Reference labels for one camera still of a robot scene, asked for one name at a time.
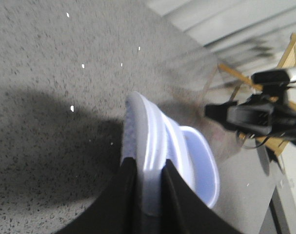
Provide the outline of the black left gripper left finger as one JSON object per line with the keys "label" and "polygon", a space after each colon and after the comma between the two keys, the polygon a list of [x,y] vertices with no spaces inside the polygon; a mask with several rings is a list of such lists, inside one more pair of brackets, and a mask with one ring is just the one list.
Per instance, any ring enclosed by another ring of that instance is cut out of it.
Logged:
{"label": "black left gripper left finger", "polygon": [[136,162],[123,160],[117,174],[100,196],[77,218],[57,231],[58,234],[131,234]]}

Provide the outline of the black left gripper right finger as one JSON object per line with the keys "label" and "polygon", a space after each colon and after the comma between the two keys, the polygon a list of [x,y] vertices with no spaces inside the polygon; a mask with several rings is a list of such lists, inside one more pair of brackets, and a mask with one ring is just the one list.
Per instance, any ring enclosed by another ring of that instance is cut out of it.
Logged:
{"label": "black left gripper right finger", "polygon": [[171,160],[162,169],[161,234],[238,234],[189,188]]}

